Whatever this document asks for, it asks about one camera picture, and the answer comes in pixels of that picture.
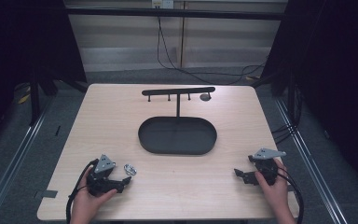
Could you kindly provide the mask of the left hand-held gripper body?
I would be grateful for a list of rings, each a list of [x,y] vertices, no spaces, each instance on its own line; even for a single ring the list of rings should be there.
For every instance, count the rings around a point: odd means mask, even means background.
[[[111,189],[117,189],[117,181],[109,179],[115,167],[116,164],[105,154],[97,160],[87,176],[87,186],[91,195],[99,196]]]

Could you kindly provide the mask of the person's right hand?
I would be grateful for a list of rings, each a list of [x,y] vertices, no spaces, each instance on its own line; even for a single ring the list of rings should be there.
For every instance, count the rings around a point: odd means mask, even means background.
[[[276,217],[282,217],[283,215],[291,215],[291,211],[288,205],[288,191],[287,181],[285,180],[284,171],[286,168],[277,159],[274,160],[279,168],[279,175],[276,178],[274,185],[269,185],[264,176],[260,172],[255,173],[255,177],[259,183],[259,186],[264,192],[265,198],[271,207]]]

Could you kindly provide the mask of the white wall outlet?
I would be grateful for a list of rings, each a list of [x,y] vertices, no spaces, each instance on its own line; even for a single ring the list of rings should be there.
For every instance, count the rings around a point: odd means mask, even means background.
[[[174,9],[173,0],[151,0],[152,8]]]

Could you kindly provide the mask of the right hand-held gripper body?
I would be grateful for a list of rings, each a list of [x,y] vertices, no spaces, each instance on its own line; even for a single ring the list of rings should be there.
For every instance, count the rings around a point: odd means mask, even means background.
[[[255,164],[256,170],[264,176],[267,183],[271,186],[275,184],[278,174],[278,165],[274,159],[285,155],[284,151],[260,148],[255,154],[249,155],[248,159]]]

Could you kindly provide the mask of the black curtain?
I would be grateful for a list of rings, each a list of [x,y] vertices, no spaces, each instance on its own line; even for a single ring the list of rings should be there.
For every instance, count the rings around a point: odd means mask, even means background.
[[[29,83],[53,95],[55,80],[86,90],[64,0],[0,0],[0,120],[17,85]]]
[[[287,0],[263,71],[272,92],[294,82],[358,173],[358,0]]]

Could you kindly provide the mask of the metal floor rail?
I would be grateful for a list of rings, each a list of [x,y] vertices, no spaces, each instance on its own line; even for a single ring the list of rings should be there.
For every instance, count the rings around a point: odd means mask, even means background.
[[[324,206],[327,209],[328,214],[332,218],[334,224],[349,224],[344,216],[344,213],[337,202],[336,197],[332,193],[331,189],[327,186],[324,177],[317,166],[310,150],[305,143],[300,131],[294,128],[294,125],[289,119],[288,109],[282,99],[276,100],[276,105],[280,111],[282,119],[285,123],[286,128],[289,130],[291,137],[296,145],[297,151],[301,156],[305,166],[307,167],[310,177],[318,190]]]
[[[16,177],[18,171],[21,168],[23,161],[26,158],[26,155],[28,154],[35,138],[37,137],[39,130],[44,123],[46,114],[48,113],[53,102],[53,97],[47,99],[47,102],[44,105],[41,114],[35,120],[34,124],[28,128],[26,135],[24,135],[23,139],[21,140],[21,144],[19,145],[16,153],[14,154],[14,157],[6,166],[6,170],[3,173],[3,176],[0,178],[0,207],[7,196],[7,193],[12,185],[14,178]]]

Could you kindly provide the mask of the person's left hand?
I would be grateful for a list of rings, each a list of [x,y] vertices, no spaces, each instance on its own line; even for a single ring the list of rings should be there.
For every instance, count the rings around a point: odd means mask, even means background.
[[[115,189],[111,189],[100,196],[92,196],[86,187],[87,175],[90,172],[90,168],[80,180],[78,192],[74,198],[72,206],[72,215],[88,215],[94,217],[100,207],[111,200],[117,193]]]

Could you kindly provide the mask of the black metal stand leg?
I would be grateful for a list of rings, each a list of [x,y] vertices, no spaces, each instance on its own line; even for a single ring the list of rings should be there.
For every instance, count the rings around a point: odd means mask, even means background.
[[[37,75],[35,74],[35,72],[31,73],[30,96],[31,96],[31,107],[32,107],[32,116],[31,116],[30,125],[34,126],[40,116],[39,86],[38,86]]]

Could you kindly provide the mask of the grey floor tape patch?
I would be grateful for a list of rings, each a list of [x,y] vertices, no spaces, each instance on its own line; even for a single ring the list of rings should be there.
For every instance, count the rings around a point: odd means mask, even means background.
[[[43,199],[43,198],[55,198],[58,194],[57,190],[39,190],[34,194],[35,199]]]

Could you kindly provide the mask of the black horizontal bar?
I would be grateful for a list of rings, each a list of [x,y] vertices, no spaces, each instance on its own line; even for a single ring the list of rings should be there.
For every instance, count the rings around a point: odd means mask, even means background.
[[[238,19],[283,21],[288,16],[283,13],[236,12],[187,9],[155,9],[155,8],[113,8],[113,7],[67,7],[66,12],[74,15],[104,16],[142,16],[142,17],[178,17],[203,19]]]

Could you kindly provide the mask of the black hook stand with tray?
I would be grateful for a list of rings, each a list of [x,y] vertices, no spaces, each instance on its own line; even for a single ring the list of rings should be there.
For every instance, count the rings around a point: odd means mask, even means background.
[[[142,95],[151,101],[155,95],[176,96],[176,115],[174,117],[152,117],[146,119],[138,129],[141,146],[154,154],[172,155],[204,155],[210,152],[217,139],[217,130],[210,121],[197,117],[183,117],[181,111],[181,96],[200,93],[211,99],[215,87],[144,90]]]

